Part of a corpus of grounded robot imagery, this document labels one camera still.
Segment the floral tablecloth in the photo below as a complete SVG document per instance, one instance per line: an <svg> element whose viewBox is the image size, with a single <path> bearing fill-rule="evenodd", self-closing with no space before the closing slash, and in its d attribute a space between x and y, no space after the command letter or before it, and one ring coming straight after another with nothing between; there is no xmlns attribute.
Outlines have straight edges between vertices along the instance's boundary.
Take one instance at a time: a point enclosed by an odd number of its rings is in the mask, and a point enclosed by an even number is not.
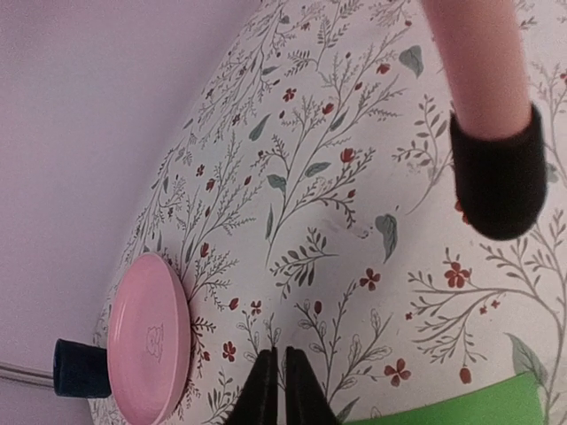
<svg viewBox="0 0 567 425"><path fill-rule="evenodd" d="M451 103L419 3L264 2L151 171L97 324L105 346L137 255L181 276L193 360L167 423L221 424L272 344L306 350L343 420L531 371L548 423L567 423L567 3L516 3L549 193L528 234L495 243L454 196ZM91 408L123 423L112 398Z"/></svg>

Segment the green strip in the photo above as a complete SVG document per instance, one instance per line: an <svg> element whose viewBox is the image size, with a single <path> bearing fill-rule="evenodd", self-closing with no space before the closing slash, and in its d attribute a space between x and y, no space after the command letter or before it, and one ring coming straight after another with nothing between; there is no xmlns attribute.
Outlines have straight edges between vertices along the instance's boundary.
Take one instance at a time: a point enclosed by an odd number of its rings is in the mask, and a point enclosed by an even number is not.
<svg viewBox="0 0 567 425"><path fill-rule="evenodd" d="M352 425L542 425L538 386L522 374L432 406Z"/></svg>

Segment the green paper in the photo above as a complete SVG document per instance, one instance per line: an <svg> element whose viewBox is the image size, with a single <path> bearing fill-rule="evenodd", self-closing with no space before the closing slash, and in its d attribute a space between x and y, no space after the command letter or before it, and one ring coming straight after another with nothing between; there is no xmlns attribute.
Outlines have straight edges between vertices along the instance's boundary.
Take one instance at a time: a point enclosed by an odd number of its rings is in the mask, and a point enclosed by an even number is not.
<svg viewBox="0 0 567 425"><path fill-rule="evenodd" d="M532 374L521 374L432 406L352 425L542 425L538 385Z"/></svg>

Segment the plate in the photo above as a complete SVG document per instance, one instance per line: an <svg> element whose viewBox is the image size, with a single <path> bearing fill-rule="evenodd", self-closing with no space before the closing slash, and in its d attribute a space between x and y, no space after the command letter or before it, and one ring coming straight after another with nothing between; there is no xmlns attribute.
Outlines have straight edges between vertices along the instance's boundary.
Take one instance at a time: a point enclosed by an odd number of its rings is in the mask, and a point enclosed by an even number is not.
<svg viewBox="0 0 567 425"><path fill-rule="evenodd" d="M109 322L108 374L132 425L157 425L175 409L190 364L190 319L179 278L160 256L138 257L122 277Z"/></svg>

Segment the black cup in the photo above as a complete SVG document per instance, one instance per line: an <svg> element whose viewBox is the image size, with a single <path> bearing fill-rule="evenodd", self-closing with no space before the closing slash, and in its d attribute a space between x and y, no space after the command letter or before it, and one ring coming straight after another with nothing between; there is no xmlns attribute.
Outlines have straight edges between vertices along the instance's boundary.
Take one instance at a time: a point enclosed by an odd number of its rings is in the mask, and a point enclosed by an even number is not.
<svg viewBox="0 0 567 425"><path fill-rule="evenodd" d="M53 356L53 387L60 397L109 397L106 350L59 339Z"/></svg>

